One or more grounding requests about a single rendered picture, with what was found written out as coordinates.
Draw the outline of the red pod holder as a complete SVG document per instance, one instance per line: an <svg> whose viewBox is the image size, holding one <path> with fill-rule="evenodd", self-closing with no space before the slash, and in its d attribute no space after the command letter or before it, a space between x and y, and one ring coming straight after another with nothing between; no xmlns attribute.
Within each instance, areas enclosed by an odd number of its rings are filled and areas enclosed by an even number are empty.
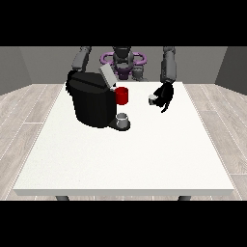
<svg viewBox="0 0 247 247"><path fill-rule="evenodd" d="M128 88L118 87L115 89L116 103L119 105L125 105L128 103Z"/></svg>

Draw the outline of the black coffee machine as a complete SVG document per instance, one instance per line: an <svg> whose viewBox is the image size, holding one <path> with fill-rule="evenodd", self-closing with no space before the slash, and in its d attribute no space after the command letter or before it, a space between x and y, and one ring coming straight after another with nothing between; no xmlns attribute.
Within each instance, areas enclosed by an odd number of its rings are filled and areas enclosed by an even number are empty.
<svg viewBox="0 0 247 247"><path fill-rule="evenodd" d="M100 73L71 70L70 96L79 122L97 128L112 127L119 131L130 129L117 127L117 104L115 89L107 87Z"/></svg>

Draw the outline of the pale grey machine lid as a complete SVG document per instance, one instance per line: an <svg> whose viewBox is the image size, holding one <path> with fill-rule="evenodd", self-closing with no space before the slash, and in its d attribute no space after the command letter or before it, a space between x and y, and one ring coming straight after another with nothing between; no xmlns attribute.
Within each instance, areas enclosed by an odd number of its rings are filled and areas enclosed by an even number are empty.
<svg viewBox="0 0 247 247"><path fill-rule="evenodd" d="M105 64L101 66L98 70L100 74L103 76L103 79L105 80L107 87L112 88L117 82L117 77L115 76L110 65Z"/></svg>

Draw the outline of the small grey cup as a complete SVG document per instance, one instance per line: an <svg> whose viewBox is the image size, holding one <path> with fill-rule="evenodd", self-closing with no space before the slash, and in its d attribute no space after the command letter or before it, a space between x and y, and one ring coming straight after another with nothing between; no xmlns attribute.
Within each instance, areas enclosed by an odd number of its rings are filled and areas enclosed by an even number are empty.
<svg viewBox="0 0 247 247"><path fill-rule="evenodd" d="M128 116L126 113L119 113L116 116L117 127L125 128L128 125Z"/></svg>

